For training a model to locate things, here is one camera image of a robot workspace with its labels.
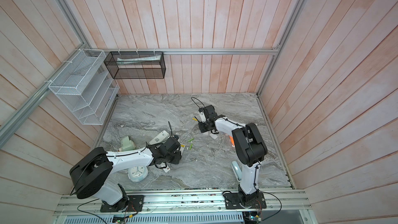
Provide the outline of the small white box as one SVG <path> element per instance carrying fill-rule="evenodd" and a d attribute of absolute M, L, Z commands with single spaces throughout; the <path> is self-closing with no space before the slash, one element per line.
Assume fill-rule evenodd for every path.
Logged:
<path fill-rule="evenodd" d="M 171 169 L 170 169 L 170 167 L 166 167 L 163 170 L 164 170 L 164 172 L 168 173 Z"/>

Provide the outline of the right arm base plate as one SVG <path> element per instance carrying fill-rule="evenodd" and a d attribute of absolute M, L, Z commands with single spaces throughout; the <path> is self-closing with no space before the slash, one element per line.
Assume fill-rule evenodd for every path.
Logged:
<path fill-rule="evenodd" d="M 226 209 L 266 208 L 264 194 L 259 190 L 250 195 L 246 195 L 240 191 L 237 193 L 223 191 L 222 196 L 224 197 Z"/>

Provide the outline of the colored highlighter pack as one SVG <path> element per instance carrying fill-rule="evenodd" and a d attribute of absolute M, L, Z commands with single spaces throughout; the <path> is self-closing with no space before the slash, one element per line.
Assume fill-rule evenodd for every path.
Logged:
<path fill-rule="evenodd" d="M 235 147 L 235 143 L 234 143 L 233 137 L 232 137 L 232 136 L 229 136 L 229 139 L 230 139 L 230 142 L 231 142 L 232 147 Z"/>

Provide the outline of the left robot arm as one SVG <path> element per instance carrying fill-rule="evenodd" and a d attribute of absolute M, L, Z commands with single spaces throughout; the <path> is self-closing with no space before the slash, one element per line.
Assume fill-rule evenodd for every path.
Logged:
<path fill-rule="evenodd" d="M 73 182 L 71 195 L 79 199 L 95 197 L 102 200 L 107 212 L 119 212 L 127 208 L 129 197 L 120 184 L 108 180 L 108 176 L 133 167 L 159 167 L 161 164 L 179 164 L 181 146 L 178 136 L 171 135 L 164 142 L 145 148 L 112 152 L 103 147 L 94 148 L 70 171 Z"/>

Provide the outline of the white blue alarm clock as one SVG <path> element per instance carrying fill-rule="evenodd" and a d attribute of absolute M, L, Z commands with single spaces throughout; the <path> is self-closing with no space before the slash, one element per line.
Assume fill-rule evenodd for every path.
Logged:
<path fill-rule="evenodd" d="M 147 176 L 148 176 L 148 169 L 147 167 L 132 167 L 129 168 L 127 171 L 127 175 L 130 179 L 130 181 L 134 183 L 138 183 L 140 181 L 143 181 Z"/>

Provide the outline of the small white plastic piece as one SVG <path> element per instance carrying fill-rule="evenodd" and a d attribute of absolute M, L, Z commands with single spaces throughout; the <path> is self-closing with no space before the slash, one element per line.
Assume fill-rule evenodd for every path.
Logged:
<path fill-rule="evenodd" d="M 213 134 L 213 133 L 210 133 L 209 136 L 210 136 L 212 139 L 214 139 L 214 140 L 218 138 L 218 136 L 217 136 L 216 134 Z"/>

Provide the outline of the paper in black basket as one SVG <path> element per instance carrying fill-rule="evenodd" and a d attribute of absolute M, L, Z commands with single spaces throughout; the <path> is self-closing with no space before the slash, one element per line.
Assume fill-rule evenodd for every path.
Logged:
<path fill-rule="evenodd" d="M 153 65 L 160 62 L 162 59 L 161 55 L 149 56 L 149 57 L 136 57 L 136 58 L 118 58 L 118 65 Z"/>

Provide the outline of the black mesh basket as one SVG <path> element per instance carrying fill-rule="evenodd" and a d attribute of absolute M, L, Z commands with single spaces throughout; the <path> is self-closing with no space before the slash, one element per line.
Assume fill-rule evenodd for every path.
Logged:
<path fill-rule="evenodd" d="M 118 65 L 118 58 L 136 58 L 161 55 L 160 62 L 153 65 Z M 111 51 L 105 61 L 109 73 L 114 79 L 163 79 L 166 65 L 162 52 L 156 51 Z"/>

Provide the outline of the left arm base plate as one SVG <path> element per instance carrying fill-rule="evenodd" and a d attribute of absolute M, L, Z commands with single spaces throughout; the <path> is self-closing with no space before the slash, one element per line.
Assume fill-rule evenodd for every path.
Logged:
<path fill-rule="evenodd" d="M 121 184 L 118 184 L 121 192 L 122 198 L 114 205 L 109 205 L 105 201 L 102 201 L 102 206 L 100 209 L 101 213 L 110 212 L 141 212 L 143 209 L 144 195 L 127 195 L 125 189 Z"/>

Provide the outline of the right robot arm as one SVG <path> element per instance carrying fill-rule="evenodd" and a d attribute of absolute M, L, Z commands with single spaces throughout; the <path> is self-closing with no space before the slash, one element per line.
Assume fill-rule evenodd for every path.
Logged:
<path fill-rule="evenodd" d="M 255 198 L 259 194 L 258 177 L 261 162 L 268 150 L 261 133 L 254 123 L 242 124 L 218 115 L 212 105 L 199 108 L 199 129 L 202 133 L 225 133 L 234 140 L 238 159 L 243 164 L 239 183 L 239 194 L 245 198 Z"/>

